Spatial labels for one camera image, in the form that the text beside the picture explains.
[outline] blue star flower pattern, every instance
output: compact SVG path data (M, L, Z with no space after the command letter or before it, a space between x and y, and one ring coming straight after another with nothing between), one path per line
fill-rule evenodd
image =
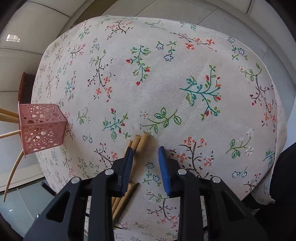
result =
M173 58L174 58L174 57L173 57L171 54L167 54L167 55L164 56L164 59L165 59L166 61L172 61Z
M158 50L163 49L163 44L162 44L161 42L158 42L156 48L157 48Z
M148 167L148 169L152 169L152 168L154 168L153 162L148 162L148 163L146 164L146 166Z
M160 177L158 175L153 175L153 181L158 182Z

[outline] bundle of chopsticks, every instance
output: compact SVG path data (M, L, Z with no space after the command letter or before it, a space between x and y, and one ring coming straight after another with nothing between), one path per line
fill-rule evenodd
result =
M135 135L134 140L130 140L128 142L128 147L131 147L134 151L134 157L133 157L133 165L131 169L131 177L130 180L133 180L134 176L134 169L137 161L140 159L141 155L143 154L144 148L146 147L148 140L149 140L150 134L145 132L143 133L142 136L140 135ZM126 194L122 197L112 197L112 219L113 219L113 224L117 222L119 219L120 215L122 214L123 210L127 206L129 200L131 199L132 195L136 191L137 186L139 183L133 183L130 182L128 184L128 190Z

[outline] green leaf pattern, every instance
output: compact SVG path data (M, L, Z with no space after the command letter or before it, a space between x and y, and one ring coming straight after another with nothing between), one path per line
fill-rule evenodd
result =
M158 125L162 124L163 123L163 127L166 128L169 126L170 124L170 119L173 118L174 122L177 124L177 125L180 125L182 123L182 120L179 116L176 115L178 110L176 110L170 117L166 117L166 114L167 114L167 110L166 108L161 108L160 110L160 113L155 113L154 114L154 117L157 118L158 120L162 120L162 121L155 121L155 120L152 120L150 118L148 118L148 120L150 122L152 122L152 124L150 125L141 125L142 127L148 127L149 130L151 130L153 128L154 132L157 134L158 133Z

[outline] red flower pattern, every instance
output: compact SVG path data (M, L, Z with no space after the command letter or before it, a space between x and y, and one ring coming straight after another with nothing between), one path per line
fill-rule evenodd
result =
M186 45L186 48L194 50L193 44L185 43L185 45Z
M184 140L183 142L184 142L184 144L191 146L191 144L194 144L196 141L192 140L192 137L187 137L187 139Z
M201 146L206 146L207 143L205 142L205 140L203 138L200 138L200 145Z
M102 93L102 91L100 90L100 88L97 88L97 90L96 90L96 94L98 95L98 94L100 94L100 93Z
M177 155L177 158L180 160L181 163L187 160L185 153L183 153L182 155Z
M210 45L215 44L215 42L212 39L207 39L207 43L210 44Z

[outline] white tablecloth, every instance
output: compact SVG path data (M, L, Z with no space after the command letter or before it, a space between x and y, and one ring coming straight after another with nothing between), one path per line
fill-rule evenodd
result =
M286 140L281 101L263 62L230 36L164 19L89 19L49 45L32 102L57 103L68 120L64 144L36 153L55 191L110 168L135 134L152 134L116 239L177 237L179 199L165 194L161 145L196 176L221 177L240 199L258 186L254 197L272 202Z

